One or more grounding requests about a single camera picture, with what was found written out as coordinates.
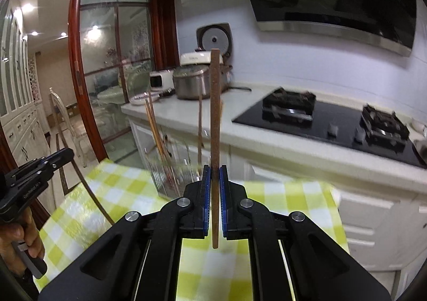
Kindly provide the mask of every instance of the white wall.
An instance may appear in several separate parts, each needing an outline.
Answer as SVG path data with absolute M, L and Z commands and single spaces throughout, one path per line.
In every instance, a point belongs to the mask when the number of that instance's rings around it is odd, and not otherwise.
M 40 94 L 46 116 L 52 113 L 49 97 L 50 87 L 61 97 L 65 106 L 77 102 L 73 78 L 71 77 L 67 43 L 64 45 L 64 47 L 51 52 L 42 51 L 41 55 L 35 57 Z
M 427 7 L 417 0 L 409 58 L 322 35 L 261 32 L 249 0 L 175 0 L 179 52 L 197 47 L 196 29 L 228 22 L 234 80 L 304 88 L 388 107 L 427 122 Z

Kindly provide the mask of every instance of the beige wall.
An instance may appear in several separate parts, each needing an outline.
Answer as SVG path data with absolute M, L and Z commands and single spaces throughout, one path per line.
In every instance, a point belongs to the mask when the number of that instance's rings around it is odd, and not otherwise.
M 68 47 L 66 47 L 66 44 L 64 47 L 50 52 L 42 51 L 41 55 L 36 55 L 35 59 L 40 93 L 46 116 L 52 113 L 49 97 L 50 87 L 61 97 L 65 106 L 76 103 L 77 100 L 74 93 Z

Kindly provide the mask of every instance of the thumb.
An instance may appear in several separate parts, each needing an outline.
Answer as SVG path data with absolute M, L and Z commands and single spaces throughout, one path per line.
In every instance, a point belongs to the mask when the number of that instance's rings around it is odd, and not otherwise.
M 7 224 L 0 226 L 0 247 L 5 248 L 13 241 L 24 239 L 24 229 L 19 224 Z

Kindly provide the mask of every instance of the blue gripper pad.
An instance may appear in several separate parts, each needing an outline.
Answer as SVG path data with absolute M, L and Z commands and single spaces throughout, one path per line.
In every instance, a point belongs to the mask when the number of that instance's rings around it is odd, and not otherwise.
M 221 222 L 223 224 L 223 236 L 227 237 L 227 205 L 223 167 L 219 168 L 219 195 L 221 197 Z
M 208 235 L 209 231 L 209 215 L 211 208 L 211 168 L 208 168 L 208 174 L 206 175 L 205 188 L 204 188 L 204 213 L 203 213 L 203 231 L 204 235 Z

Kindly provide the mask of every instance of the stove knob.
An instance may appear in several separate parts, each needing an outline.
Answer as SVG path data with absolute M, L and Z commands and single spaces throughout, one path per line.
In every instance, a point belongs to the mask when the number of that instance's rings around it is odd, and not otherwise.
M 354 140 L 358 143 L 363 143 L 366 139 L 366 131 L 361 127 L 357 127 L 354 133 Z
M 338 125 L 329 123 L 329 126 L 327 127 L 327 134 L 336 138 L 338 135 Z

